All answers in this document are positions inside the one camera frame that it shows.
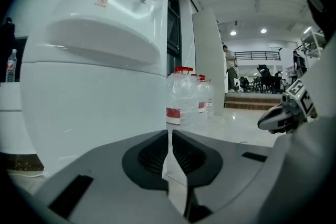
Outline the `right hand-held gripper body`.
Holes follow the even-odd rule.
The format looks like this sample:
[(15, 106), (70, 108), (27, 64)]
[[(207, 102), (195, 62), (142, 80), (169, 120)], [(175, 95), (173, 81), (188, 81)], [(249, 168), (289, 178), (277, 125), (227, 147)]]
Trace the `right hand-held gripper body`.
[(288, 116), (282, 125), (286, 133), (291, 133), (302, 123), (307, 123), (308, 118), (317, 118), (312, 99), (300, 79), (282, 94), (280, 105)]

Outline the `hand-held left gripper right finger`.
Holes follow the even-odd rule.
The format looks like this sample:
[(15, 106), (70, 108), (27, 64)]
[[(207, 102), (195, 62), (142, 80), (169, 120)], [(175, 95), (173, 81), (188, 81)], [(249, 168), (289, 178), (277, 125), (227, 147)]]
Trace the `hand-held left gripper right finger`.
[(232, 202), (271, 151), (177, 130), (172, 132), (172, 143), (187, 180), (186, 218), (205, 218)]

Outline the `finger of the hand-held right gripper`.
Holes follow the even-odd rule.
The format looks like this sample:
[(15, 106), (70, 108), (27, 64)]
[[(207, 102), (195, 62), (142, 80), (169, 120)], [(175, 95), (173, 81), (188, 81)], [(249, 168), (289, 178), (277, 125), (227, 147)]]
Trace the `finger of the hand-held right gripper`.
[(288, 115), (280, 113), (275, 115), (265, 112), (258, 120), (258, 128), (264, 131), (283, 131), (285, 129), (284, 122), (288, 119)]
[(268, 111), (265, 112), (265, 116), (278, 116), (285, 113), (284, 107), (279, 104), (277, 106), (271, 107)]

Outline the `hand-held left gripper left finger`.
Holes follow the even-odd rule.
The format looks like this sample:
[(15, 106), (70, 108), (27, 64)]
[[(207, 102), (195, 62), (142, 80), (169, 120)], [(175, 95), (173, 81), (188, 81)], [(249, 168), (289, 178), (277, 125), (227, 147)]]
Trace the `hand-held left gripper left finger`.
[(168, 198), (166, 130), (96, 147), (47, 179), (35, 198), (70, 223), (185, 223)]

